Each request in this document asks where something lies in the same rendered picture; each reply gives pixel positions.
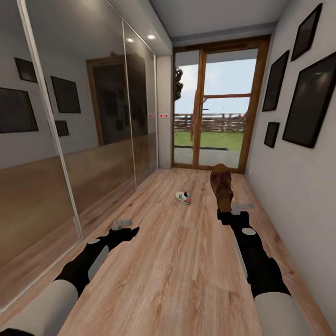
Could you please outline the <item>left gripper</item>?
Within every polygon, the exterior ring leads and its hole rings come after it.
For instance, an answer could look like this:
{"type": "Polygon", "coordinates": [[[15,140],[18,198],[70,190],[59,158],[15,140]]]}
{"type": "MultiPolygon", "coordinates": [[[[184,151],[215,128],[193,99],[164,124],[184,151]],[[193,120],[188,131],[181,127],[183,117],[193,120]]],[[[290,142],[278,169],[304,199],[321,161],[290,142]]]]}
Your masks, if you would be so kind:
{"type": "Polygon", "coordinates": [[[116,246],[118,246],[123,241],[130,241],[133,237],[136,236],[140,227],[137,227],[133,230],[131,228],[122,228],[121,230],[109,230],[109,235],[113,235],[116,238],[116,246]]]}

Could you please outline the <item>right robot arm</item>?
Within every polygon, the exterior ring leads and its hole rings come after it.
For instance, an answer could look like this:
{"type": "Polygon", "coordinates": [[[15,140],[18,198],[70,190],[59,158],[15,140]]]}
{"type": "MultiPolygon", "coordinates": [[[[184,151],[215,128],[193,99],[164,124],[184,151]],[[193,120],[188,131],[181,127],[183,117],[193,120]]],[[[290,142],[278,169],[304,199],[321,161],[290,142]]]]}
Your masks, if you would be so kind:
{"type": "Polygon", "coordinates": [[[280,267],[268,258],[258,233],[249,225],[253,203],[231,204],[217,218],[233,229],[234,244],[258,312],[263,336],[315,336],[282,282],[280,267]]]}

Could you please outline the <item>gym shoe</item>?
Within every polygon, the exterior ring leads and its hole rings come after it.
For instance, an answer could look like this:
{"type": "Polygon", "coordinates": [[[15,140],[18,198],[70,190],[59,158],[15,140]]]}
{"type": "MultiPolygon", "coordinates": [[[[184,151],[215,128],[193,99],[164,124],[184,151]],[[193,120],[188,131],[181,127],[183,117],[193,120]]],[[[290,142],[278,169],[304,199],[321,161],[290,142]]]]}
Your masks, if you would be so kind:
{"type": "Polygon", "coordinates": [[[187,191],[185,192],[177,192],[176,198],[182,201],[185,204],[190,204],[190,196],[188,195],[187,191]]]}

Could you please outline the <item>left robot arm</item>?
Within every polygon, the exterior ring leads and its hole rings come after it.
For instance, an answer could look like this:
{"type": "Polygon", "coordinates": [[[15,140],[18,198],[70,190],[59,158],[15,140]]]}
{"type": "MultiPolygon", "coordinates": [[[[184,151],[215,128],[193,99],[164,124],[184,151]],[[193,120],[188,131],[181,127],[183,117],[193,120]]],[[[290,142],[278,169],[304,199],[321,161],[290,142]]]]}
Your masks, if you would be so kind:
{"type": "Polygon", "coordinates": [[[114,220],[108,236],[89,241],[83,252],[68,262],[52,283],[0,328],[0,336],[57,336],[108,253],[138,233],[140,227],[122,228],[128,225],[133,225],[131,219],[114,220]]]}

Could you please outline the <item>sandal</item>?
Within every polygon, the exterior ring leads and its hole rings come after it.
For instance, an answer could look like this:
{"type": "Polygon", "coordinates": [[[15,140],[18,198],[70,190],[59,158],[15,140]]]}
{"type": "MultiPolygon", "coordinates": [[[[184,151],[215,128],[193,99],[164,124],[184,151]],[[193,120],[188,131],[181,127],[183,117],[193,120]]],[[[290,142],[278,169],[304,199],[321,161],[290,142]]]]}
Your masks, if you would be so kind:
{"type": "Polygon", "coordinates": [[[231,212],[234,193],[231,190],[231,173],[224,164],[217,164],[210,174],[210,184],[217,199],[220,212],[231,212]]]}

